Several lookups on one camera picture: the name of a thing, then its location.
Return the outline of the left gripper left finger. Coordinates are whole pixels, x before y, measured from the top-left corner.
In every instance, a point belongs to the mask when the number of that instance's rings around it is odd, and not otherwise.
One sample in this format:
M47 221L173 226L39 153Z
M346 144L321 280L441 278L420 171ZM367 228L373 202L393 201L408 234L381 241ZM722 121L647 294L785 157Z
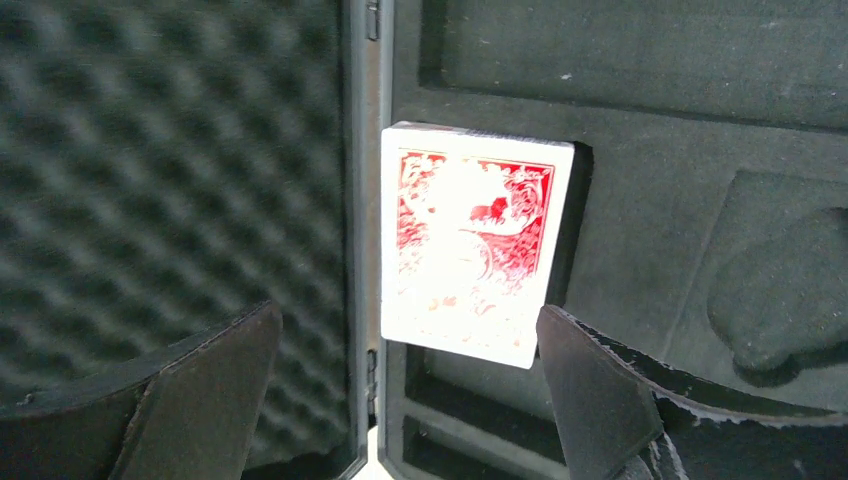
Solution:
M261 303L1 410L5 479L237 479L281 335Z

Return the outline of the red playing card deck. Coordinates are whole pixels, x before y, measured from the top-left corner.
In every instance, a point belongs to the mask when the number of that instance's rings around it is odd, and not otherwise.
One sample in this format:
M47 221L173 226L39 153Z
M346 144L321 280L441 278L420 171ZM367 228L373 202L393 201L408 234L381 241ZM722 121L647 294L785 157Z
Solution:
M380 333L517 368L537 348L570 142L401 121L380 137Z

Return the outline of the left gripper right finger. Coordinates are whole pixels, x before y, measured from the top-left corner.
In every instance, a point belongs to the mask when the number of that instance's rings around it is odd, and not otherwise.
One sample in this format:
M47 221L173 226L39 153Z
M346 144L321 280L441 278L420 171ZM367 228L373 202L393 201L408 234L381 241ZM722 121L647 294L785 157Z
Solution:
M574 479L843 479L847 417L672 368L546 305L536 324Z

